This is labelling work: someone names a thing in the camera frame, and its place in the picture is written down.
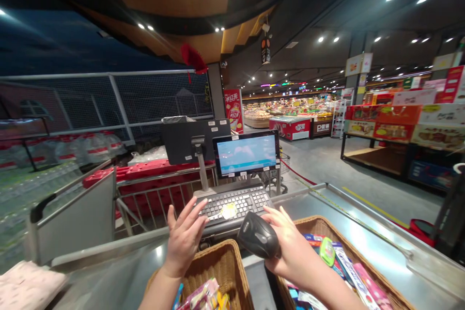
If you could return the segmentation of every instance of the wicker basket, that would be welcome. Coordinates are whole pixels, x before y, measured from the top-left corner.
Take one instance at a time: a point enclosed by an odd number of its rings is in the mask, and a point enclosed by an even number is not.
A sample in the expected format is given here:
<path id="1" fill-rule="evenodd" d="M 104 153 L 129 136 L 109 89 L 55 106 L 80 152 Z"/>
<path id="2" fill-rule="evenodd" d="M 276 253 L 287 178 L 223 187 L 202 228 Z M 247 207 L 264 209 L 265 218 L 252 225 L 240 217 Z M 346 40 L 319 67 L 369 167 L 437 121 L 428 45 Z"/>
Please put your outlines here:
<path id="1" fill-rule="evenodd" d="M 146 293 L 157 272 L 148 281 Z M 195 255 L 183 279 L 182 298 L 185 299 L 212 277 L 217 279 L 221 293 L 229 295 L 231 309 L 253 309 L 246 271 L 234 240 L 223 241 Z"/>
<path id="2" fill-rule="evenodd" d="M 394 310 L 415 310 L 399 291 L 397 291 L 389 281 L 381 275 L 356 249 L 349 241 L 339 232 L 336 228 L 322 216 L 312 216 L 304 219 L 296 220 L 295 226 L 301 233 L 320 234 L 329 237 L 334 242 L 341 242 L 344 251 L 353 263 L 361 263 L 367 270 L 370 277 L 376 284 L 387 294 L 391 301 Z M 294 301 L 289 294 L 288 288 L 284 279 L 277 277 L 278 288 L 281 293 L 284 307 L 286 310 L 295 309 Z"/>

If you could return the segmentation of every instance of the red rope barrier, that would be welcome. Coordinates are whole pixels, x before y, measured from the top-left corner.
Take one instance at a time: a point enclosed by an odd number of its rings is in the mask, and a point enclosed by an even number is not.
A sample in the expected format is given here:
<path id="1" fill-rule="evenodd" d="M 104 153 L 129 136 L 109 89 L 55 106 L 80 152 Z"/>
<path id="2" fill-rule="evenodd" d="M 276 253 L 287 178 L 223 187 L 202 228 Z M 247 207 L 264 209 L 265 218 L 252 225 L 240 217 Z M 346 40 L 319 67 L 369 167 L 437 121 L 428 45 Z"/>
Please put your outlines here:
<path id="1" fill-rule="evenodd" d="M 310 184 L 312 184 L 312 185 L 316 185 L 316 183 L 312 182 L 310 179 L 307 179 L 307 178 L 305 178 L 304 176 L 298 174 L 296 171 L 294 171 L 287 163 L 285 163 L 284 161 L 282 161 L 282 159 L 281 159 L 281 163 L 284 164 L 284 165 L 286 165 L 286 167 L 287 167 L 288 169 L 290 169 L 292 172 L 294 172 L 295 174 L 297 174 L 300 178 L 302 178 L 302 179 L 303 179 L 304 181 L 306 181 L 307 183 L 310 183 Z"/>

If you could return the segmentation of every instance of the window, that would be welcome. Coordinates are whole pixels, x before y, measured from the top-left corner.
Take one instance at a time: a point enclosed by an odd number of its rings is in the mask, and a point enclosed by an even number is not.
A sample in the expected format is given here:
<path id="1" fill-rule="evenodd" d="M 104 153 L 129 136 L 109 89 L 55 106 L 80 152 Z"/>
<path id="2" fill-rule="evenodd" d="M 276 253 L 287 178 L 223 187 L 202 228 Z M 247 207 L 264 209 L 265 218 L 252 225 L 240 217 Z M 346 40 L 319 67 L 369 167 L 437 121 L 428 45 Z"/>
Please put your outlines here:
<path id="1" fill-rule="evenodd" d="M 21 107 L 22 117 L 47 117 L 53 121 L 47 109 L 37 101 L 25 99 L 19 103 L 19 106 Z"/>

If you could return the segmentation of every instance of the checkout counter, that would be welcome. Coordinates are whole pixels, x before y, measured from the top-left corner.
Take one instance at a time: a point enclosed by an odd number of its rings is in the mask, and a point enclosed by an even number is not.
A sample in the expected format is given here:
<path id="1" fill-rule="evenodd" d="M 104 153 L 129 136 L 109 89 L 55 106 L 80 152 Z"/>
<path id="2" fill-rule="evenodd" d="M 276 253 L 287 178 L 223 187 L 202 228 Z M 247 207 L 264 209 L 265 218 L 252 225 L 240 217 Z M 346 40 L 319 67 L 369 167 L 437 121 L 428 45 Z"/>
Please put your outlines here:
<path id="1" fill-rule="evenodd" d="M 326 217 L 418 310 L 465 309 L 464 268 L 336 187 L 323 183 L 271 200 L 292 219 Z M 203 237 L 212 240 L 212 230 Z M 69 286 L 53 309 L 137 309 L 167 241 L 161 228 L 55 258 L 52 269 L 66 273 Z M 255 309 L 280 309 L 264 261 L 243 255 L 242 262 Z"/>

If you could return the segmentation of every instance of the gray floor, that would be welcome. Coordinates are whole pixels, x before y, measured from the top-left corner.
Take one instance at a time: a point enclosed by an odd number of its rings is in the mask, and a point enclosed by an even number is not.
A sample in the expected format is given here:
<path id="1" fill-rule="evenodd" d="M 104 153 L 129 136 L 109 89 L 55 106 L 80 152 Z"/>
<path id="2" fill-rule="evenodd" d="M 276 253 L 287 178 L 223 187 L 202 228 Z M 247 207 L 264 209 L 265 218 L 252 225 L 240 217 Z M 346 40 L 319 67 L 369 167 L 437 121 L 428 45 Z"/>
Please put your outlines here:
<path id="1" fill-rule="evenodd" d="M 246 126 L 245 132 L 253 131 L 258 130 Z M 280 139 L 280 144 L 291 157 L 292 169 L 313 182 L 331 183 L 342 190 L 347 188 L 406 224 L 412 218 L 431 223 L 436 219 L 442 197 L 342 161 L 339 139 L 323 137 L 293 142 Z M 346 141 L 346 152 L 364 149 L 368 145 L 366 139 L 350 138 Z"/>

